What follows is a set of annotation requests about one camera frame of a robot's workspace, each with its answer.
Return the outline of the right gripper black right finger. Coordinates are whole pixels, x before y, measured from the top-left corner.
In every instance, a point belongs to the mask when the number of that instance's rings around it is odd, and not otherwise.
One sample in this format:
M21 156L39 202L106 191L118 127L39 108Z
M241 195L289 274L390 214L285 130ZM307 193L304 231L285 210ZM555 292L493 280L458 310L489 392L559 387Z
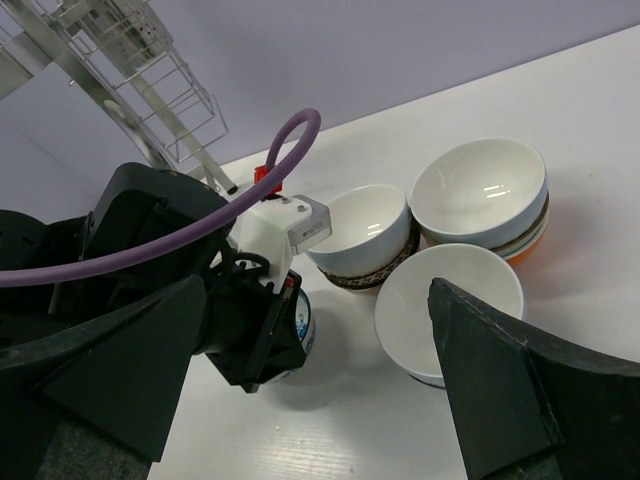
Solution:
M470 479L636 479L639 365L511 317L443 278L428 310Z

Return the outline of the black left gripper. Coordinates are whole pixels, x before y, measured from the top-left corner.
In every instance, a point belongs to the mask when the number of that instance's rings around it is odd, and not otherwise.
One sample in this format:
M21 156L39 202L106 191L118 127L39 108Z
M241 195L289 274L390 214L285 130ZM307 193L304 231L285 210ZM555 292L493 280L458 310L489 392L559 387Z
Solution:
M300 277L291 270L279 294L263 285L269 261L241 252L231 238L256 203L285 197L246 193L229 201L186 175L128 163L119 167L88 214L54 223L1 213L1 268L62 270L101 263L72 281L5 288L3 314L48 315L77 325L138 301L188 276L207 296L195 350L225 380L246 391L270 383L294 327Z

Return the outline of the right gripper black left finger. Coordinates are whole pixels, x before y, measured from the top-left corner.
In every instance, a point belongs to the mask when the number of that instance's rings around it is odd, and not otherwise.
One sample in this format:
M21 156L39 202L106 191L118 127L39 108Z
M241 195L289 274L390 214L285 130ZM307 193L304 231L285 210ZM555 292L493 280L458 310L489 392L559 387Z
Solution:
M162 458L205 310L191 276L77 325L1 317L1 475L145 479Z

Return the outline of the white bowl front stack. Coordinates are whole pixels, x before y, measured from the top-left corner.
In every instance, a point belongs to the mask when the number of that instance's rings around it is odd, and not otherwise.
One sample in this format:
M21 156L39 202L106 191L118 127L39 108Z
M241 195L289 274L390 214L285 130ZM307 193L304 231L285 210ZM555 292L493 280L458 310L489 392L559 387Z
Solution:
M428 247L401 263L384 281L374 327L386 355L412 378L443 388L444 377L428 309L431 282L446 279L517 319L525 316L521 281L497 254L468 244Z

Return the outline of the blue floral bowl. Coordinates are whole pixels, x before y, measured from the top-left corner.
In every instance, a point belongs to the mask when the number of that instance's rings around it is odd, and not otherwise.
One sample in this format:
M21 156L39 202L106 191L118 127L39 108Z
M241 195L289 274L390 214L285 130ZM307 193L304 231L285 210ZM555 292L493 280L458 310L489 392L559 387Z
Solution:
M278 359L280 372L270 380L270 383L279 382L299 369L299 367L294 366L294 360L299 357L299 352L302 351L304 358L307 358L313 348L316 337L316 322L309 297L303 289L299 290L297 296L294 327L300 347L285 347Z

